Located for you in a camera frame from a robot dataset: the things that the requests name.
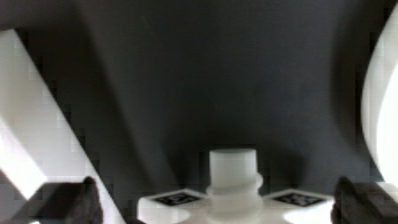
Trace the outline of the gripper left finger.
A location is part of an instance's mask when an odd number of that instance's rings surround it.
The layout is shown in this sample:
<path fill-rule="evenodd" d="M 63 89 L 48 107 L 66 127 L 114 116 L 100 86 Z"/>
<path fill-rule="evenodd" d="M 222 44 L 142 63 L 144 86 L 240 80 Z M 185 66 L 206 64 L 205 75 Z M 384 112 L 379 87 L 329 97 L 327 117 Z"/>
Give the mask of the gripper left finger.
<path fill-rule="evenodd" d="M 103 208 L 96 180 L 50 182 L 41 185 L 32 198 L 6 224 L 103 224 Z"/>

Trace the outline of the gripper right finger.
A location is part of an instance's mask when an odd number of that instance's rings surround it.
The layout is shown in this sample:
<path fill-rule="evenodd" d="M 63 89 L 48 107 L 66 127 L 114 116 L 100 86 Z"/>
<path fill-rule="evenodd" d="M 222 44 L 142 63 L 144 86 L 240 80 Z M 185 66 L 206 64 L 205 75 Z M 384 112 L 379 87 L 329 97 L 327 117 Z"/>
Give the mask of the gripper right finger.
<path fill-rule="evenodd" d="M 398 224 L 398 202 L 377 183 L 340 178 L 331 211 L 333 224 Z"/>

